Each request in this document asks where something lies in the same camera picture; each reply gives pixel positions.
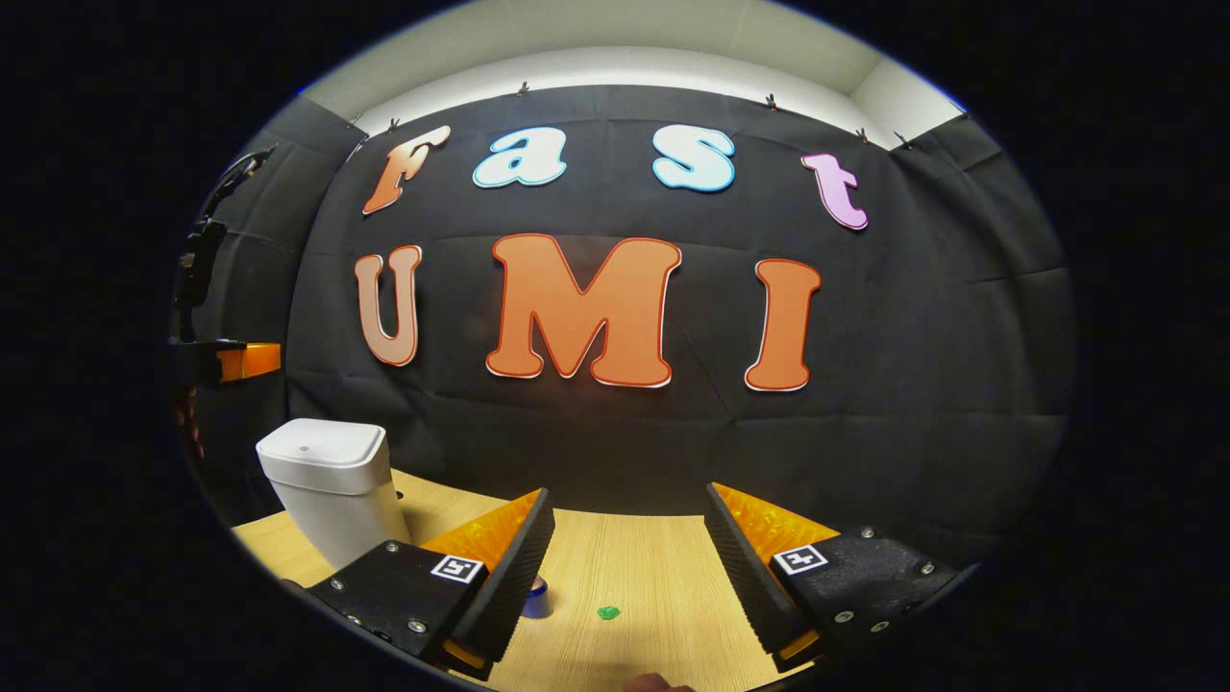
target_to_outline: white box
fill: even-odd
[[[295,419],[256,445],[266,478],[335,570],[384,541],[410,543],[378,425]]]

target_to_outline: wooden table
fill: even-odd
[[[392,474],[416,545],[507,501]],[[659,672],[696,692],[734,692],[785,677],[760,649],[700,516],[555,510],[555,520],[540,570],[552,613],[518,622],[482,685],[617,692],[636,674]],[[335,572],[287,513],[234,531],[278,578],[312,586]],[[604,621],[603,606],[620,615]]]

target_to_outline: white letter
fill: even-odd
[[[491,145],[494,154],[474,168],[474,183],[503,187],[515,179],[522,184],[546,184],[568,167],[560,160],[566,139],[563,130],[554,127],[531,127],[506,134]],[[524,146],[514,147],[523,141]]]
[[[653,134],[653,147],[665,159],[653,161],[653,175],[667,187],[701,192],[724,189],[734,181],[734,143],[716,129],[669,124]]]

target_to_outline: white wall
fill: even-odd
[[[850,100],[897,145],[894,130],[913,139],[961,114],[947,95],[889,58],[879,60]]]
[[[893,96],[889,88],[900,90],[905,85],[908,88],[897,93],[911,98],[926,90],[935,91],[908,73],[907,76],[919,81],[921,87],[908,84],[908,80],[903,80],[892,70],[884,74],[882,77],[884,86],[867,92],[872,97],[871,102],[881,111],[894,111],[891,107]],[[673,86],[712,91],[758,103],[764,103],[765,96],[772,93],[780,108],[815,118],[850,133],[866,128],[867,139],[886,149],[900,145],[893,136],[892,129],[883,128],[879,122],[868,117],[856,101],[798,76],[708,53],[624,45],[551,50],[471,68],[368,108],[355,120],[355,125],[369,133],[381,132],[389,128],[390,118],[408,122],[453,106],[512,93],[523,81],[528,81],[531,90],[590,84]],[[935,93],[943,98],[942,93]],[[934,100],[927,96],[926,103]],[[924,108],[910,122],[926,122],[931,118],[932,111],[931,107]],[[951,117],[952,114],[948,114],[936,119],[930,127]],[[900,127],[897,125],[898,132],[902,132]]]

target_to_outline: letter m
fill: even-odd
[[[622,240],[585,290],[550,235],[502,237],[492,254],[504,264],[499,344],[487,356],[493,375],[533,379],[542,372],[531,340],[538,322],[555,370],[571,379],[605,324],[603,355],[590,368],[594,380],[617,387],[670,382],[670,366],[662,360],[662,316],[667,279],[683,261],[679,247],[648,237]]]

